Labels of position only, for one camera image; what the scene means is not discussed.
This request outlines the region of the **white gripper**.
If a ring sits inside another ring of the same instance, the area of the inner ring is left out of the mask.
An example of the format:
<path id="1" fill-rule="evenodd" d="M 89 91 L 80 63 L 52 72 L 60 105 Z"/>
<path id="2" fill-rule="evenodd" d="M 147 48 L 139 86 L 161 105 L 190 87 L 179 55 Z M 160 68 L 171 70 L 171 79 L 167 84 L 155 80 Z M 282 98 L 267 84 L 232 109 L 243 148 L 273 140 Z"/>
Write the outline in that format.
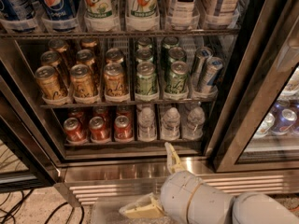
<path id="1" fill-rule="evenodd" d="M 121 207 L 119 212 L 135 219 L 163 217 L 165 211 L 178 224 L 232 224 L 235 197 L 185 171 L 172 144 L 165 142 L 164 146 L 171 175 L 161 187 L 161 201 L 149 193 Z"/>

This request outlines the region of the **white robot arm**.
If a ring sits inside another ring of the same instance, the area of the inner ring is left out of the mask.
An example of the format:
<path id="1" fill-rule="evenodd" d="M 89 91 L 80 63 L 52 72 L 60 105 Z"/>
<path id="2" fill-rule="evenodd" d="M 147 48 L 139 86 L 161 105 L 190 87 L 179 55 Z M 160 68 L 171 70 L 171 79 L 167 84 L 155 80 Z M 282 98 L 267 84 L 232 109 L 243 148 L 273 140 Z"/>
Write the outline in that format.
<path id="1" fill-rule="evenodd" d="M 187 171 L 173 146 L 164 144 L 170 176 L 161 194 L 147 194 L 120 209 L 128 218 L 169 216 L 178 224 L 299 224 L 282 204 L 259 192 L 238 196 L 216 189 Z"/>

